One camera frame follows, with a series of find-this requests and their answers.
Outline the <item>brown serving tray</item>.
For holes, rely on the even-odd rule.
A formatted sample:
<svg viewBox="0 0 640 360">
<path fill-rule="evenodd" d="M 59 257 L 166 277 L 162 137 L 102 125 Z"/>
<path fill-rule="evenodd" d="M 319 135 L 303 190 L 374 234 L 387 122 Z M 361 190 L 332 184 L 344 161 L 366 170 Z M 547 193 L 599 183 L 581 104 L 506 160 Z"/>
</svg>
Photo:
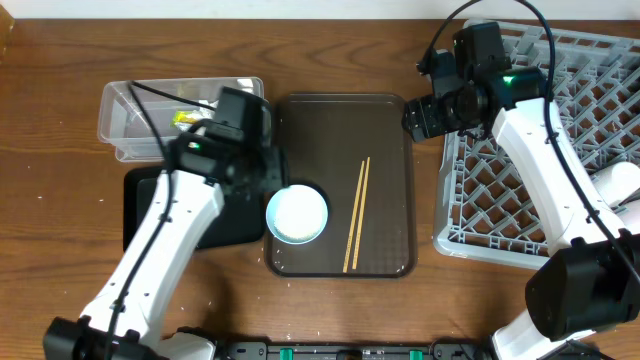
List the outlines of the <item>brown serving tray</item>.
<svg viewBox="0 0 640 360">
<path fill-rule="evenodd" d="M 291 181 L 318 190 L 329 217 L 324 231 L 302 245 L 274 236 L 265 262 L 282 277 L 400 278 L 417 261 L 412 141 L 402 130 L 404 101 L 391 94 L 291 94 L 277 106 L 277 140 Z M 370 157 L 358 266 L 348 272 L 346 244 L 361 162 Z"/>
</svg>

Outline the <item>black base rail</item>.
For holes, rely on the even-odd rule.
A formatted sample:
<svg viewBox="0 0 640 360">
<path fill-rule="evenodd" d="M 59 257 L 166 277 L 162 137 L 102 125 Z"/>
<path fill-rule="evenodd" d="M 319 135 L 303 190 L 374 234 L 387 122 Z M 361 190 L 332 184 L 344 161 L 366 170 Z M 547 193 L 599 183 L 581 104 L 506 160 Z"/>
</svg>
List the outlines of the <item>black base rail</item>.
<svg viewBox="0 0 640 360">
<path fill-rule="evenodd" d="M 492 360 L 490 350 L 470 343 L 426 346 L 303 345 L 235 342 L 217 346 L 213 360 Z"/>
</svg>

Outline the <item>white cup green inside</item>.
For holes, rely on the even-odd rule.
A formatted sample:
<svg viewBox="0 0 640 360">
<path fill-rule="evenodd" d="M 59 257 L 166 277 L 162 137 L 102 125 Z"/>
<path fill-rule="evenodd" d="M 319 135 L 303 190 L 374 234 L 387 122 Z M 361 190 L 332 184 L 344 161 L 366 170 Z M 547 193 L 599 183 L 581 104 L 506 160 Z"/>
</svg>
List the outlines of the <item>white cup green inside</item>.
<svg viewBox="0 0 640 360">
<path fill-rule="evenodd" d="M 618 162 L 594 173 L 591 180 L 604 202 L 615 208 L 639 189 L 639 167 Z"/>
</svg>

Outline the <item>black plastic bin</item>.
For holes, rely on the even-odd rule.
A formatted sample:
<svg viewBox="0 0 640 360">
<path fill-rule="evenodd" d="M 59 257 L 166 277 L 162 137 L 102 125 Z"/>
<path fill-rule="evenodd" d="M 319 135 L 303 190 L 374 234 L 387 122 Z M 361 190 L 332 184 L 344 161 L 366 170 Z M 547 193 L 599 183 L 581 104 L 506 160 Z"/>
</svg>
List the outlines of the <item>black plastic bin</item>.
<svg viewBox="0 0 640 360">
<path fill-rule="evenodd" d="M 161 166 L 130 170 L 124 177 L 123 198 L 123 250 L 132 241 L 150 207 Z M 266 229 L 262 195 L 246 197 L 233 195 L 225 198 L 220 215 L 211 223 L 196 249 L 239 245 L 260 240 Z"/>
</svg>

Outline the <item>left wooden chopstick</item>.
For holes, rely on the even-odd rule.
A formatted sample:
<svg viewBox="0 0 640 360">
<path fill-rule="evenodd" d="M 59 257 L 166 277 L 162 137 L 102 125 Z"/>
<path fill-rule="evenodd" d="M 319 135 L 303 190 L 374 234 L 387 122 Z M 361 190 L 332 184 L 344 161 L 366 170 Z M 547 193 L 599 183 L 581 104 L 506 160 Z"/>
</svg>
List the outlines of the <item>left wooden chopstick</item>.
<svg viewBox="0 0 640 360">
<path fill-rule="evenodd" d="M 352 214 L 351 214 L 351 221 L 350 221 L 350 226 L 349 226 L 345 257 L 344 257 L 344 262 L 343 262 L 343 267 L 342 267 L 342 272 L 343 273 L 347 273 L 348 272 L 348 264 L 349 264 L 349 259 L 350 259 L 350 255 L 351 255 L 351 248 L 352 248 L 352 242 L 353 242 L 356 218 L 357 218 L 357 215 L 358 215 L 358 207 L 359 207 L 358 204 L 359 204 L 359 201 L 360 201 L 360 194 L 361 194 L 362 182 L 363 182 L 363 177 L 364 177 L 364 170 L 365 170 L 365 161 L 363 160 L 361 162 L 361 167 L 360 167 L 360 171 L 359 171 L 358 182 L 357 182 L 357 187 L 356 187 L 356 192 L 355 192 L 355 197 L 354 197 L 354 202 L 353 202 L 353 209 L 352 209 Z"/>
</svg>

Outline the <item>wooden chopstick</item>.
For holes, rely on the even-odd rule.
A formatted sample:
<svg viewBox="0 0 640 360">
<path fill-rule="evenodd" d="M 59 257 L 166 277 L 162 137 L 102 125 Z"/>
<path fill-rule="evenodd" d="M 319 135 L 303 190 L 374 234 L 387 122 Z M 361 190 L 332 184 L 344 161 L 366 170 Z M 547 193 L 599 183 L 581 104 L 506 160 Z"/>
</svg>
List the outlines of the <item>wooden chopstick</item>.
<svg viewBox="0 0 640 360">
<path fill-rule="evenodd" d="M 356 270 L 357 266 L 358 266 L 358 260 L 359 260 L 359 252 L 360 252 L 360 243 L 361 243 L 361 237 L 362 237 L 362 229 L 363 229 L 363 223 L 364 223 L 364 212 L 365 212 L 365 206 L 366 206 L 366 198 L 367 198 L 367 192 L 368 192 L 368 182 L 369 182 L 369 172 L 370 172 L 370 157 L 367 157 L 366 159 L 366 164 L 365 164 L 365 168 L 364 168 L 364 175 L 363 175 L 363 181 L 362 181 L 362 188 L 361 188 L 361 194 L 360 194 L 360 205 L 358 208 L 358 223 L 357 223 L 357 229 L 356 229 L 356 242 L 355 242 L 355 247 L 354 247 L 354 256 L 353 256 L 353 261 L 352 261 L 352 270 Z"/>
<path fill-rule="evenodd" d="M 358 204 L 359 204 L 359 201 L 360 201 L 360 194 L 361 194 L 362 182 L 363 182 L 363 177 L 364 177 L 364 170 L 365 170 L 365 161 L 363 160 L 361 162 L 361 167 L 360 167 L 360 171 L 359 171 L 358 182 L 357 182 L 357 187 L 356 187 L 356 192 L 355 192 L 355 197 L 354 197 L 354 202 L 353 202 L 353 209 L 352 209 L 352 214 L 351 214 L 351 221 L 350 221 L 350 226 L 349 226 L 345 257 L 344 257 L 344 262 L 343 262 L 343 267 L 342 267 L 342 272 L 343 273 L 347 273 L 348 272 L 348 264 L 349 264 L 349 259 L 350 259 L 350 255 L 351 255 L 351 248 L 352 248 L 352 242 L 353 242 L 356 218 L 357 218 L 357 215 L 358 215 L 358 207 L 359 207 Z"/>
</svg>

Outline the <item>grey dishwasher rack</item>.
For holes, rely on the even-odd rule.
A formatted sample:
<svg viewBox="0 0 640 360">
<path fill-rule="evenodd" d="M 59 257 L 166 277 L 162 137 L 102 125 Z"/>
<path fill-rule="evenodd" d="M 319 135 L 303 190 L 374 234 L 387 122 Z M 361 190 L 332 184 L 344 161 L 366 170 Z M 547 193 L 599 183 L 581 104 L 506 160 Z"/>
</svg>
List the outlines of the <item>grey dishwasher rack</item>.
<svg viewBox="0 0 640 360">
<path fill-rule="evenodd" d="M 639 42 L 553 30 L 561 122 L 589 174 L 639 162 Z M 438 176 L 435 248 L 443 255 L 536 270 L 547 260 L 537 213 L 493 139 L 448 134 Z"/>
</svg>

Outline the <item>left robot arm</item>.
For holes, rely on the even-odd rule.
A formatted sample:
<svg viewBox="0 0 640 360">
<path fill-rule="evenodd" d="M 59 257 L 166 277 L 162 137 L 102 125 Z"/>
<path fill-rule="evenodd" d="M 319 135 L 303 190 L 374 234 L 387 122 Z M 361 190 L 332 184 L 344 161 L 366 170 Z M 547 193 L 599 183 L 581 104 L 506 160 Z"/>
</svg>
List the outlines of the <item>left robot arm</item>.
<svg viewBox="0 0 640 360">
<path fill-rule="evenodd" d="M 184 133 L 162 149 L 146 215 L 115 271 L 76 321 L 55 318 L 43 338 L 48 359 L 212 359 L 215 341 L 195 328 L 163 338 L 171 297 L 229 194 L 286 187 L 281 148 Z"/>
</svg>

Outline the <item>clear plastic bin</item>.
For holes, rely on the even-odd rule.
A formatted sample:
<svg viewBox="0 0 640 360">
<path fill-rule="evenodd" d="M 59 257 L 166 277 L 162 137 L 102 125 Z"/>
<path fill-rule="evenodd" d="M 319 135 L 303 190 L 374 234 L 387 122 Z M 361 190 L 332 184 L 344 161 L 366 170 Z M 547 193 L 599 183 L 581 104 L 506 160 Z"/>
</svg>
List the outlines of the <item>clear plastic bin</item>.
<svg viewBox="0 0 640 360">
<path fill-rule="evenodd" d="M 168 143 L 182 133 L 171 126 L 177 111 L 208 110 L 212 118 L 223 87 L 264 96 L 264 85 L 258 77 L 154 79 L 140 83 L 169 95 L 135 90 L 148 119 L 143 118 L 125 81 L 108 83 L 102 94 L 97 136 L 113 145 L 116 159 L 124 163 L 160 161 L 162 155 L 151 128 L 155 127 Z"/>
</svg>

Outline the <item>yellow green snack wrapper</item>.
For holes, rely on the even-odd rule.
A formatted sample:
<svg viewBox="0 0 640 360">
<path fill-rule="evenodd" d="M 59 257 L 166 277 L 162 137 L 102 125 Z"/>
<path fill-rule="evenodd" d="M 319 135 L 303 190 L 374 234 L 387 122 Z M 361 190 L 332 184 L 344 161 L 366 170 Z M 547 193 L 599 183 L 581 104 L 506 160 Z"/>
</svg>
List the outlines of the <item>yellow green snack wrapper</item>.
<svg viewBox="0 0 640 360">
<path fill-rule="evenodd" d="M 211 116 L 212 113 L 208 110 L 177 111 L 171 120 L 171 126 L 184 132 L 198 121 L 210 119 Z"/>
</svg>

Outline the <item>right wooden chopstick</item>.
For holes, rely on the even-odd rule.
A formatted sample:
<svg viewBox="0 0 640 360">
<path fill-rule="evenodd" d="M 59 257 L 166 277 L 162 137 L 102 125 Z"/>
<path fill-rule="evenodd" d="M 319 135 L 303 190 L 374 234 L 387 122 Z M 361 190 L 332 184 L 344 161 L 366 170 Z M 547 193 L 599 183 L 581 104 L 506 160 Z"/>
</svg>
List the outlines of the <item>right wooden chopstick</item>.
<svg viewBox="0 0 640 360">
<path fill-rule="evenodd" d="M 362 188 L 361 188 L 361 194 L 360 194 L 360 205 L 358 208 L 358 223 L 357 223 L 357 229 L 356 229 L 356 242 L 355 242 L 355 247 L 354 247 L 354 256 L 353 256 L 353 261 L 352 261 L 352 270 L 356 270 L 357 266 L 358 266 L 358 260 L 359 260 L 359 252 L 360 252 L 360 243 L 361 243 L 361 237 L 362 237 L 362 229 L 363 229 L 363 223 L 364 223 L 364 212 L 365 212 L 365 206 L 366 206 L 366 198 L 367 198 L 367 192 L 368 192 L 368 182 L 369 182 L 369 172 L 370 172 L 370 157 L 367 157 L 366 159 L 366 164 L 365 164 L 365 168 L 364 168 L 364 175 L 363 175 L 363 181 L 362 181 Z"/>
</svg>

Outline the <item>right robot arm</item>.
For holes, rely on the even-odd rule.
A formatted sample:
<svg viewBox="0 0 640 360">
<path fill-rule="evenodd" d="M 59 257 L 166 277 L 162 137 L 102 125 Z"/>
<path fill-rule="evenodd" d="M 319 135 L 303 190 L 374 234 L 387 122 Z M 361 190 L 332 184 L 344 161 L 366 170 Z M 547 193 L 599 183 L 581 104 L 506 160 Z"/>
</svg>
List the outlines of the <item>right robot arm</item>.
<svg viewBox="0 0 640 360">
<path fill-rule="evenodd" d="M 416 141 L 480 126 L 515 165 L 540 217 L 549 260 L 525 310 L 491 337 L 497 359 L 540 359 L 639 316 L 639 237 L 590 180 L 564 131 L 552 73 L 508 65 L 422 65 L 433 92 L 405 107 Z"/>
</svg>

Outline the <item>light blue rice bowl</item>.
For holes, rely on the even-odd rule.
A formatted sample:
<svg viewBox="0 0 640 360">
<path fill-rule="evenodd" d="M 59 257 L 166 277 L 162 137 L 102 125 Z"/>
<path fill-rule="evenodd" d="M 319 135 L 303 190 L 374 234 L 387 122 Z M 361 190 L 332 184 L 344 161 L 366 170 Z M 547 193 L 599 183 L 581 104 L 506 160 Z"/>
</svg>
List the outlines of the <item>light blue rice bowl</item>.
<svg viewBox="0 0 640 360">
<path fill-rule="evenodd" d="M 289 245 L 315 240 L 325 229 L 329 209 L 325 198 L 313 187 L 291 185 L 276 192 L 266 207 L 271 234 Z"/>
</svg>

